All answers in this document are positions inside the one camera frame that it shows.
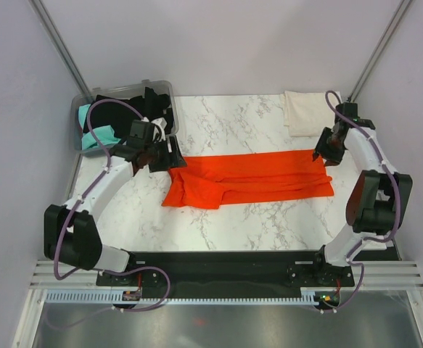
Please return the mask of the orange t-shirt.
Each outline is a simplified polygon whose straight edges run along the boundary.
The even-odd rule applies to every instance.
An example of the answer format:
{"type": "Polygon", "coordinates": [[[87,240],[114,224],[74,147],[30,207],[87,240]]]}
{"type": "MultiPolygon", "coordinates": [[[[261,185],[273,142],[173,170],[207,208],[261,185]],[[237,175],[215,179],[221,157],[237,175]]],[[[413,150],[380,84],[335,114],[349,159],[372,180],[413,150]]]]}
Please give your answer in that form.
{"type": "Polygon", "coordinates": [[[332,177],[310,150],[186,157],[168,171],[164,207],[216,210],[229,204],[279,202],[334,195],[332,177]]]}

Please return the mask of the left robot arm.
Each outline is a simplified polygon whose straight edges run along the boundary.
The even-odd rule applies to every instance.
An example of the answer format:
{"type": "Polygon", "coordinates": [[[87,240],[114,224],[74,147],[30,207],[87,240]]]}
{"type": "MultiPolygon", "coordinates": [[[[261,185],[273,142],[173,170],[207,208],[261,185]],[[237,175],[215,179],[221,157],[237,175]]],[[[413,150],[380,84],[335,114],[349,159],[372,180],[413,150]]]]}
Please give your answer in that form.
{"type": "Polygon", "coordinates": [[[56,279],[65,275],[59,264],[73,270],[103,270],[123,285],[138,277],[129,252],[102,243],[97,221],[114,195],[140,170],[166,172],[186,167],[175,135],[165,135],[151,122],[135,120],[130,133],[105,149],[107,163],[85,191],[44,213],[44,254],[52,260],[56,279]]]}

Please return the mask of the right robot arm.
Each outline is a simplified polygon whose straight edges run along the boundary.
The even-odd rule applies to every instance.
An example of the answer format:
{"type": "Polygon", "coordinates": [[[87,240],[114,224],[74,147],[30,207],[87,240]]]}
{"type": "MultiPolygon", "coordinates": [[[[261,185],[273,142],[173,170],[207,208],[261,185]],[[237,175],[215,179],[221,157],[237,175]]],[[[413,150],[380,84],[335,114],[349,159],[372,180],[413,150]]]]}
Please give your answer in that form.
{"type": "Polygon", "coordinates": [[[336,166],[346,152],[352,155],[359,177],[345,208],[346,224],[316,253],[312,279],[330,286],[346,278],[356,255],[370,242],[386,243],[398,231],[413,185],[386,159],[376,140],[372,121],[358,116],[355,103],[334,107],[334,126],[323,129],[313,159],[336,166]]]}

